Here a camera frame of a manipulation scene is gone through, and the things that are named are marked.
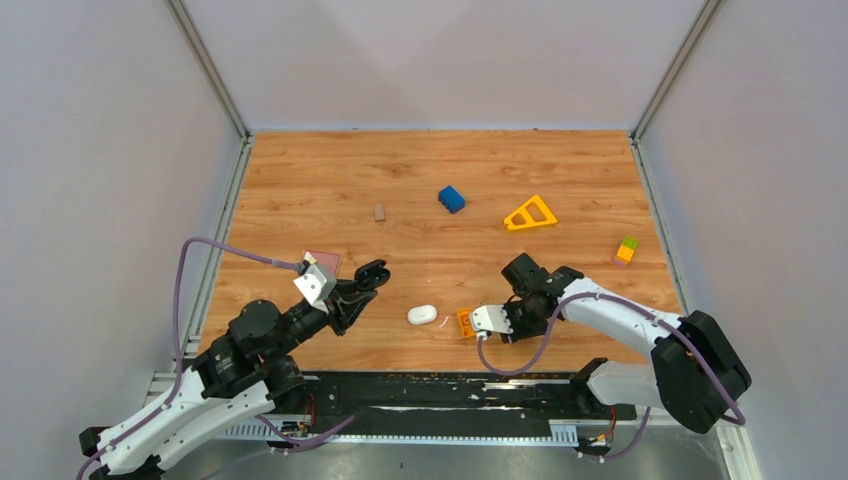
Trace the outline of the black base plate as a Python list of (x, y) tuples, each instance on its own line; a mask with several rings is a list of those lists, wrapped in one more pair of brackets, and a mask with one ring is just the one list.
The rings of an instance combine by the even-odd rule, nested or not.
[(318, 371), (306, 373), (304, 385), (268, 416), (315, 434), (350, 419), (344, 435), (475, 440), (542, 439), (558, 420), (605, 429), (637, 413), (590, 399), (568, 373)]

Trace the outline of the green orange small block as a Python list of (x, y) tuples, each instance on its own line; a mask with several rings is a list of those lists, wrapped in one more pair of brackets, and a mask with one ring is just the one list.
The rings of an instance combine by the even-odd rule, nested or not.
[(632, 236), (625, 236), (616, 250), (613, 261), (620, 265), (629, 265), (635, 255), (639, 241)]

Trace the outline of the white earbud charging case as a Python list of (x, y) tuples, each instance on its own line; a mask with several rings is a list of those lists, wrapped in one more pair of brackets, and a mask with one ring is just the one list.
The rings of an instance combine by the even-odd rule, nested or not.
[(406, 315), (407, 321), (413, 326), (431, 323), (438, 317), (438, 310), (433, 305), (420, 305), (411, 308)]

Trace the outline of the orange toy brick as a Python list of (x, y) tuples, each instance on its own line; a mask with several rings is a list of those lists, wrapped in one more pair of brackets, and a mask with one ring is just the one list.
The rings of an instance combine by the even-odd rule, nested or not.
[(476, 334), (472, 328), (470, 308), (463, 308), (456, 312), (457, 321), (460, 327), (460, 334), (463, 339), (475, 337)]

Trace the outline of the pink card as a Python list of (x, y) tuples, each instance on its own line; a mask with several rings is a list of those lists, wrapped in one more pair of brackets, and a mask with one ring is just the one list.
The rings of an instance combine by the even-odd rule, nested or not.
[(316, 250), (305, 250), (303, 259), (310, 264), (319, 264), (326, 267), (334, 276), (338, 275), (342, 261), (340, 254)]

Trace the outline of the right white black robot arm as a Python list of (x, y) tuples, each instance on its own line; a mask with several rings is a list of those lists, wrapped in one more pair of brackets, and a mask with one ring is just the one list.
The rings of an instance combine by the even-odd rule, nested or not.
[(502, 304), (472, 313), (480, 342), (497, 334), (510, 344), (541, 337), (537, 352), (522, 367), (534, 366), (550, 342), (556, 321), (599, 331), (647, 359), (623, 364), (595, 359), (581, 370), (571, 403), (584, 417), (609, 406), (661, 408), (678, 424), (704, 434), (720, 422), (743, 426), (738, 404), (752, 378), (715, 318), (694, 310), (687, 315), (657, 310), (602, 287), (583, 273), (561, 266), (548, 271), (522, 253), (501, 271), (512, 289)]

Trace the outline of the blue toy block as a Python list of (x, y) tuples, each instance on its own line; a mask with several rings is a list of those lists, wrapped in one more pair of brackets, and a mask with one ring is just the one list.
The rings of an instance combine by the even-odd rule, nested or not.
[(450, 214), (456, 214), (466, 206), (465, 198), (451, 185), (442, 188), (437, 199)]

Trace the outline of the yellow triangular plastic part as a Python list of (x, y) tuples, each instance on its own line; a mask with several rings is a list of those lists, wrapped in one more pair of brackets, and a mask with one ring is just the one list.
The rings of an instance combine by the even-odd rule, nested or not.
[(533, 195), (503, 220), (504, 227), (513, 232), (552, 227), (558, 223), (558, 219), (540, 195)]

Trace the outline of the black earbud charging case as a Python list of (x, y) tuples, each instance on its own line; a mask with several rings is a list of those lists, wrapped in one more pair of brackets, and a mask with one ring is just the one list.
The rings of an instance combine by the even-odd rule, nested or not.
[(391, 277), (387, 261), (377, 259), (359, 267), (354, 274), (354, 282), (359, 291), (375, 291), (385, 285)]

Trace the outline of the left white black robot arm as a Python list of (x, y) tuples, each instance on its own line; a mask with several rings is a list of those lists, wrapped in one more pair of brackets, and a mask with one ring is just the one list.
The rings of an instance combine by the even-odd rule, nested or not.
[(390, 272), (383, 260), (338, 280), (313, 265), (296, 278), (303, 298), (282, 312), (246, 304), (226, 332), (179, 372), (172, 387), (129, 419), (80, 436), (84, 479), (158, 479), (189, 452), (241, 421), (298, 411), (306, 382), (291, 353), (322, 329), (342, 336)]

